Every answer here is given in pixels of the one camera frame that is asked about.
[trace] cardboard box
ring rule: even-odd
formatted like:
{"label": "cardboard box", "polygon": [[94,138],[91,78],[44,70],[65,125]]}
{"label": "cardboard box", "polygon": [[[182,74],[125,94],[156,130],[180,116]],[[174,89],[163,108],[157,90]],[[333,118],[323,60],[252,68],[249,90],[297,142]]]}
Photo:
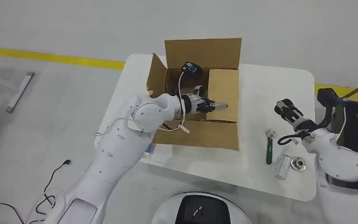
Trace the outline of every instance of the cardboard box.
{"label": "cardboard box", "polygon": [[[168,68],[153,54],[147,80],[151,97],[170,94],[178,85],[182,66],[186,62],[193,62],[203,69],[203,76],[200,80],[188,79],[181,86],[182,94],[192,93],[195,86],[203,85],[209,99],[226,102],[228,108],[185,116],[184,127],[190,130],[189,134],[181,129],[175,132],[158,130],[154,137],[156,143],[238,150],[238,67],[241,38],[166,40],[164,43]],[[178,119],[166,124],[175,128],[180,121]]]}

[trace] green handle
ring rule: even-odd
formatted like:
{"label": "green handle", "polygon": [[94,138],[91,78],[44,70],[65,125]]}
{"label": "green handle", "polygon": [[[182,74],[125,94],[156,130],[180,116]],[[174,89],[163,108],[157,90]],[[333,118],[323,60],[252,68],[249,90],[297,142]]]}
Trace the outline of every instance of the green handle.
{"label": "green handle", "polygon": [[271,138],[268,138],[267,152],[266,152],[266,163],[267,164],[272,163],[272,139]]}

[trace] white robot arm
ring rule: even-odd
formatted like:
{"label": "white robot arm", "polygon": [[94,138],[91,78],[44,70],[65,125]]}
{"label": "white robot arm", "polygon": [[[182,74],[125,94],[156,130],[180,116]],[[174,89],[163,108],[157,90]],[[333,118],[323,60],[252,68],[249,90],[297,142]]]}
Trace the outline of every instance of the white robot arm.
{"label": "white robot arm", "polygon": [[180,97],[162,94],[155,99],[147,95],[127,99],[101,134],[95,159],[78,183],[64,197],[57,197],[45,223],[102,223],[116,184],[143,156],[159,126],[185,113],[227,108],[225,103],[205,99],[203,91],[197,86],[193,94]]}
{"label": "white robot arm", "polygon": [[338,101],[339,104],[344,104],[345,99],[339,99],[332,89],[321,89],[318,92],[318,101],[326,107],[326,117],[320,124],[304,119],[301,111],[290,100],[277,102],[275,111],[296,131],[295,135],[281,138],[279,144],[288,143],[282,142],[284,139],[299,137],[309,153],[317,154],[317,191],[327,223],[357,223],[358,153],[337,144],[344,124],[339,134],[327,129],[331,121],[332,107],[337,105]]}

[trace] table top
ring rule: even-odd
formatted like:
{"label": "table top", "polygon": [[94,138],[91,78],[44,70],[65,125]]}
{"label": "table top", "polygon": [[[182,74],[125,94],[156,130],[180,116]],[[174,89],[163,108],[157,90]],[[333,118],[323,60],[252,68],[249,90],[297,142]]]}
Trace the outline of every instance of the table top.
{"label": "table top", "polygon": [[[160,59],[166,65],[165,57]],[[127,59],[99,132],[106,129],[127,97],[147,93],[151,61],[149,54],[133,54]],[[157,144],[153,154],[144,155],[140,161],[286,198],[312,200],[316,195],[315,156],[301,143],[290,145],[293,156],[305,159],[306,169],[290,169],[286,180],[275,178],[275,160],[283,149],[277,139],[293,134],[293,129],[274,112],[276,102],[288,98],[306,118],[314,120],[312,74],[301,69],[251,64],[240,64],[239,74],[239,151]],[[266,164],[265,131],[269,128],[276,130],[272,165]]]}

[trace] yellow tape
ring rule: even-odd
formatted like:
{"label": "yellow tape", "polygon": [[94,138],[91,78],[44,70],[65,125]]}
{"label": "yellow tape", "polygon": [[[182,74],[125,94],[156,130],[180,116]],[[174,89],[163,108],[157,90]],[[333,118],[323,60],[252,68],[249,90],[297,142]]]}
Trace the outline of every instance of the yellow tape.
{"label": "yellow tape", "polygon": [[[88,67],[108,68],[108,69],[117,69],[117,70],[123,70],[125,64],[125,62],[118,62],[115,60],[79,58],[79,57],[66,56],[66,55],[26,52],[23,50],[11,50],[11,49],[0,49],[0,56],[24,58],[24,59],[31,59],[31,60],[43,60],[46,62],[72,64],[74,66],[88,66]],[[338,96],[344,96],[347,93],[354,90],[354,88],[350,88],[350,87],[315,84],[316,95],[318,89],[320,88],[333,88]],[[358,94],[353,95],[351,98],[358,100]]]}
{"label": "yellow tape", "polygon": [[[349,94],[350,92],[352,92],[353,90],[355,90],[355,88],[350,88],[350,87],[342,87],[342,86],[334,86],[334,85],[322,85],[322,84],[315,84],[314,85],[314,94],[317,95],[317,92],[320,88],[332,88],[334,89],[334,91],[336,92],[336,94],[339,97],[345,96],[347,94]],[[358,94],[354,94],[353,96],[350,97],[350,99],[355,99],[358,100]]]}
{"label": "yellow tape", "polygon": [[97,68],[108,68],[122,70],[125,62],[117,62],[115,60],[102,60],[92,58],[79,58],[66,55],[55,55],[37,52],[26,52],[23,50],[0,49],[0,56],[25,58],[32,60],[43,60],[46,62],[56,62],[64,64],[72,64],[74,66],[88,66]]}

